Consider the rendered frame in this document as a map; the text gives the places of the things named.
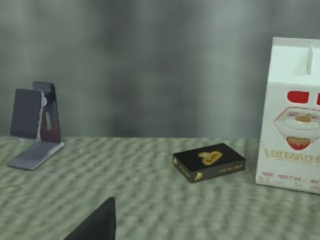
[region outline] striped gray-green cloth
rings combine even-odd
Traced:
[[[222,142],[245,171],[191,184],[172,166]],[[320,239],[318,195],[254,183],[256,140],[66,138],[35,171],[7,167],[30,144],[0,138],[0,240],[62,240],[111,196],[117,240]]]

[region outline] bowl illustration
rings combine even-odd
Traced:
[[[297,151],[307,148],[320,137],[320,111],[316,109],[288,107],[274,124],[288,145]]]

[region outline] carton graphic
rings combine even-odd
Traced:
[[[320,194],[320,40],[272,43],[255,181]]]

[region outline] blurry wall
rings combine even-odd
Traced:
[[[258,137],[272,37],[320,37],[318,0],[0,0],[0,135],[55,83],[64,136]]]

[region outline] phone stand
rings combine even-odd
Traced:
[[[36,141],[7,163],[24,170],[35,170],[65,145],[61,142],[54,84],[35,81],[33,90],[15,91],[10,136]]]

